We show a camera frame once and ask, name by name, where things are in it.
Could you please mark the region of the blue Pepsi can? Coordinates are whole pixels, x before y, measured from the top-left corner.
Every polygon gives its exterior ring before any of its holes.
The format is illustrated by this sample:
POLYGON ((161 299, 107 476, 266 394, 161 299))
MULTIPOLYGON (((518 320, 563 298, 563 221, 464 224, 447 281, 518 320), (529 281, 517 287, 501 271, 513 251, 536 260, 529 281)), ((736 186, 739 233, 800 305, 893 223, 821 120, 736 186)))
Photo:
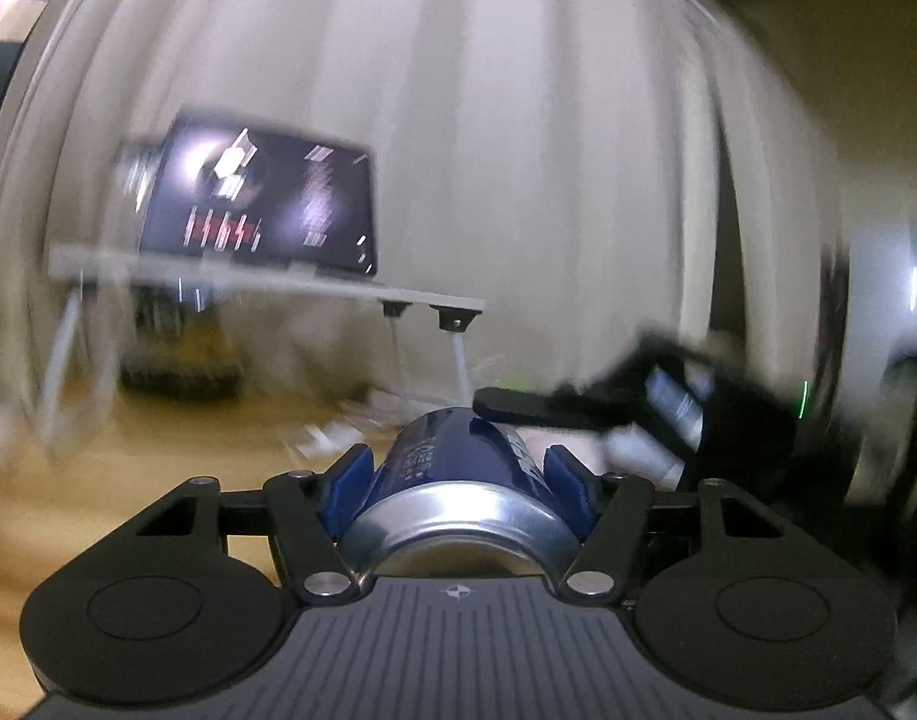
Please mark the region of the blue Pepsi can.
POLYGON ((398 434, 338 548, 360 578, 556 582, 580 536, 518 434, 457 406, 398 434))

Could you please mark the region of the black snack box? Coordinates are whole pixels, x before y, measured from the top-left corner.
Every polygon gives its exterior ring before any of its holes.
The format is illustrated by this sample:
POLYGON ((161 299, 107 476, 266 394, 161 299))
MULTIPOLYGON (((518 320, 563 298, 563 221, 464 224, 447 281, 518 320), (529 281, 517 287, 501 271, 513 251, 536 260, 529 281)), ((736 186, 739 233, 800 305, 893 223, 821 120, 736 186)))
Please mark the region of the black snack box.
POLYGON ((134 340, 120 362, 123 388, 180 403, 240 397, 240 356, 208 291, 148 286, 133 296, 134 340))

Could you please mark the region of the tablet with dark screen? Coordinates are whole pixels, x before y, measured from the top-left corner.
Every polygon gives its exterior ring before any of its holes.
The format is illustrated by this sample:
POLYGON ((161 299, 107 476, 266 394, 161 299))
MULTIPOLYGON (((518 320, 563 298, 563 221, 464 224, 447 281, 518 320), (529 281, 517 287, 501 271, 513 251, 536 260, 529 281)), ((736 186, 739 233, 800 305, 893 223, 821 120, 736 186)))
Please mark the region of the tablet with dark screen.
POLYGON ((139 249, 375 277, 371 151, 232 112, 180 110, 162 143, 139 249))

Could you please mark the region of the white folding lap desk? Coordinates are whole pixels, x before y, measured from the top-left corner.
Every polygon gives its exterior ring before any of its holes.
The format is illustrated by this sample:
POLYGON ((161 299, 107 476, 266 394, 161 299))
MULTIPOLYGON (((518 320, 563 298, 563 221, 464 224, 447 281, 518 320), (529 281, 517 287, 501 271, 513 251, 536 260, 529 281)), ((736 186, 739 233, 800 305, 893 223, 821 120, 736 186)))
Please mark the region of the white folding lap desk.
POLYGON ((450 337, 458 401, 461 405, 468 405, 473 398, 463 335, 471 322, 486 309, 486 303, 481 299, 396 288, 373 281, 319 277, 305 268, 275 270, 223 265, 214 260, 139 254, 79 244, 53 244, 50 247, 47 277, 68 286, 35 411, 35 433, 43 449, 50 454, 58 450, 63 439, 71 436, 79 419, 89 413, 105 415, 112 403, 117 388, 117 362, 113 359, 100 364, 92 397, 86 401, 83 410, 65 410, 60 406, 61 390, 73 354, 73 341, 83 325, 83 305, 89 294, 99 293, 99 289, 106 286, 125 289, 135 284, 152 288, 206 286, 219 293, 230 291, 375 301, 382 305, 383 315, 390 322, 396 322, 411 305, 425 305, 437 312, 438 328, 450 337))

